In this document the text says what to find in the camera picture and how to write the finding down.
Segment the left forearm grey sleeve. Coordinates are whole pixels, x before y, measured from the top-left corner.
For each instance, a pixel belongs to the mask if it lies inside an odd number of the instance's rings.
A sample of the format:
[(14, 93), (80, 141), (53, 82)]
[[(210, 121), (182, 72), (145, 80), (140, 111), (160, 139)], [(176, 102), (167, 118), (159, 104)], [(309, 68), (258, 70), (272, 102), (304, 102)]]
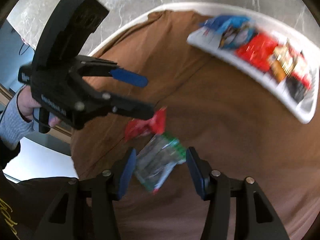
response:
[(33, 131), (33, 120), (26, 122), (18, 111), (17, 95), (19, 91), (1, 114), (1, 141), (9, 150), (14, 150), (20, 140)]

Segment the person's left hand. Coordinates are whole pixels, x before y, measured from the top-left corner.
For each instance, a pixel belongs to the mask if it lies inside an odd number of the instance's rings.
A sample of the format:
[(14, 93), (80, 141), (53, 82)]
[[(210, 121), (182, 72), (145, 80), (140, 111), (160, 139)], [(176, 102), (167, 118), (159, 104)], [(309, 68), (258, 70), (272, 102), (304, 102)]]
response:
[(26, 122), (33, 119), (33, 111), (41, 105), (33, 99), (30, 86), (24, 86), (17, 95), (17, 108)]

